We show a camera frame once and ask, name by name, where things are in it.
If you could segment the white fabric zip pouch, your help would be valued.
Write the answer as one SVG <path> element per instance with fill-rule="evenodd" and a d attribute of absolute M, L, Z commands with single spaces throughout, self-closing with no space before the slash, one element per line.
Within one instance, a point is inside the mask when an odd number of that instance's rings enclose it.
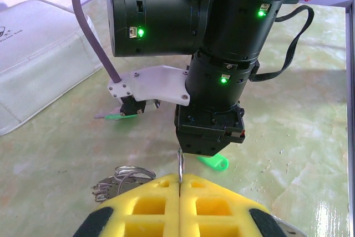
<path fill-rule="evenodd" d="M 70 9 L 28 0 L 0 11 L 0 136 L 101 68 Z"/>

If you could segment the wide aluminium base rail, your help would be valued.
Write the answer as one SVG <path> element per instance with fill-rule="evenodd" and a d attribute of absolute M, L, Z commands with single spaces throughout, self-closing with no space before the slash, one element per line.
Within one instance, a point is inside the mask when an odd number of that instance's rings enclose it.
<path fill-rule="evenodd" d="M 346 8 L 349 233 L 355 237 L 355 0 Z"/>

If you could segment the green plastic key tag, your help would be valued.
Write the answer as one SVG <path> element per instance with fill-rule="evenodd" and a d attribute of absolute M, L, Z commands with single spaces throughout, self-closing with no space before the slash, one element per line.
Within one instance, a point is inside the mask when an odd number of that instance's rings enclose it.
<path fill-rule="evenodd" d="M 229 161 L 221 154 L 216 154 L 213 157 L 197 157 L 206 166 L 211 169 L 222 172 L 229 167 Z"/>

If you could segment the metal chain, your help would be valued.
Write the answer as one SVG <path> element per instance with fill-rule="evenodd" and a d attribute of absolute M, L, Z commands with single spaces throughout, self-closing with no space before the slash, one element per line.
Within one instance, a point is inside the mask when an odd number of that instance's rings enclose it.
<path fill-rule="evenodd" d="M 146 184 L 156 178 L 156 174 L 142 167 L 119 166 L 112 176 L 102 179 L 92 187 L 95 202 L 102 203 L 124 192 Z"/>

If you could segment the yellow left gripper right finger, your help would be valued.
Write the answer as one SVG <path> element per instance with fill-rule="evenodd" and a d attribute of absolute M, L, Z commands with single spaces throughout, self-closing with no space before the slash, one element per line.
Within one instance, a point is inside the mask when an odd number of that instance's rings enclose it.
<path fill-rule="evenodd" d="M 180 188 L 180 237 L 287 237 L 263 205 L 193 174 Z"/>

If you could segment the green headed metal key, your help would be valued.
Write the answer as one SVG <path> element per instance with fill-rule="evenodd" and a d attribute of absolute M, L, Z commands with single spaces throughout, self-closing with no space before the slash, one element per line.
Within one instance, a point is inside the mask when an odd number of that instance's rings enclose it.
<path fill-rule="evenodd" d="M 122 113 L 105 113 L 105 114 L 96 114 L 94 116 L 95 119 L 107 119 L 107 120 L 122 120 L 122 119 L 129 119 L 134 118 L 137 115 L 123 115 Z"/>

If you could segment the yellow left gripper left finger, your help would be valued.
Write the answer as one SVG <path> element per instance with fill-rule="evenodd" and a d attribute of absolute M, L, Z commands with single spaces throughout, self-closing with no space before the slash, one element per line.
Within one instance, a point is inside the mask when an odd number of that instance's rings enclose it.
<path fill-rule="evenodd" d="M 73 237 L 179 237 L 180 187 L 168 174 L 100 204 Z"/>

